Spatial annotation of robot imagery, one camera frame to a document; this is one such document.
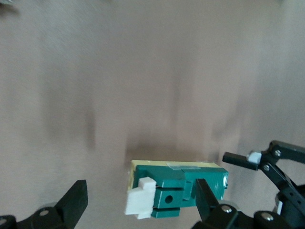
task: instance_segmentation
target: teal box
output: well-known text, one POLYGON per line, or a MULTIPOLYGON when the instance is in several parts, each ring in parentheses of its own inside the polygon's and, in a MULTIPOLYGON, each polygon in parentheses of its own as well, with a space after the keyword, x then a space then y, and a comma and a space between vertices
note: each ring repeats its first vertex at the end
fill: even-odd
POLYGON ((196 179, 205 179, 217 199, 223 199, 228 172, 221 167, 172 169, 166 166, 138 165, 133 188, 139 179, 150 177, 157 183, 152 216, 155 218, 179 216, 180 208, 196 206, 196 179))

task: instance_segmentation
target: round hole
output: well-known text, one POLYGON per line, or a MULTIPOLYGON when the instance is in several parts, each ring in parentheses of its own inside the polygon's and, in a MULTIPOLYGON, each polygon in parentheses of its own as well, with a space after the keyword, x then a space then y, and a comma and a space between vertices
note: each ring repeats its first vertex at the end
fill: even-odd
POLYGON ((6 223, 6 219, 4 219, 4 218, 0 218, 0 225, 2 225, 2 224, 5 224, 6 223))
POLYGON ((167 204, 171 203, 172 201, 173 201, 173 197, 172 197, 172 196, 167 196, 167 197, 165 198, 165 202, 166 202, 167 204))
POLYGON ((41 211, 41 212, 39 213, 39 215, 40 215, 40 216, 45 216, 45 215, 47 215, 48 213, 49 213, 48 210, 43 210, 43 211, 41 211))

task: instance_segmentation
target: screw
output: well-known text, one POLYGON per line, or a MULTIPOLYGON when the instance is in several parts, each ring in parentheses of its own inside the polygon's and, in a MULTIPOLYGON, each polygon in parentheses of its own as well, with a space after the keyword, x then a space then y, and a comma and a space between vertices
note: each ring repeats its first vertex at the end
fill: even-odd
POLYGON ((276 151, 274 152, 274 155, 275 155, 275 156, 280 156, 280 155, 281 155, 281 151, 276 150, 276 151))
POLYGON ((262 217, 263 217, 265 220, 268 220, 268 221, 272 221, 272 220, 273 220, 273 216, 270 215, 270 214, 267 213, 267 212, 263 212, 263 213, 262 213, 262 217))
POLYGON ((39 215, 40 215, 40 216, 45 216, 45 215, 47 215, 48 213, 49 213, 48 210, 43 210, 43 211, 41 211, 41 212, 39 213, 39 215))
POLYGON ((269 167, 268 165, 264 165, 264 166, 263 166, 263 169, 264 169, 265 171, 269 171, 269 170, 270 170, 270 167, 269 167))
POLYGON ((7 221, 6 219, 4 219, 4 218, 0 218, 0 226, 1 226, 1 225, 3 225, 3 224, 5 224, 5 223, 6 223, 6 221, 7 221))
POLYGON ((229 206, 227 206, 227 205, 223 205, 223 206, 221 207, 221 209, 222 209, 224 212, 226 212, 226 213, 232 212, 232 209, 231 209, 229 206))

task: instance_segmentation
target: green object with white connector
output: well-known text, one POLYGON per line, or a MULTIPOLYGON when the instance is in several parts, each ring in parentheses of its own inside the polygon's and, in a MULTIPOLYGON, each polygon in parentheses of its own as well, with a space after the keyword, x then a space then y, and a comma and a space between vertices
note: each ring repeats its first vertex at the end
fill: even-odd
POLYGON ((179 216, 180 208, 196 206, 196 179, 205 179, 216 198, 223 199, 228 172, 221 167, 137 165, 132 187, 138 187, 143 177, 157 182, 152 216, 165 218, 179 216))

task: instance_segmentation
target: yellow edge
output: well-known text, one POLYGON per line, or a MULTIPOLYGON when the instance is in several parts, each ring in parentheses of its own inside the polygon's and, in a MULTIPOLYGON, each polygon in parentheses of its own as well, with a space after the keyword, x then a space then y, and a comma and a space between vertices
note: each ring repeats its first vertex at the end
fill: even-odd
POLYGON ((130 170, 128 190, 133 187, 134 172, 137 166, 196 166, 196 167, 209 167, 209 168, 220 168, 213 162, 185 162, 185 161, 143 161, 143 160, 132 160, 132 167, 130 170))

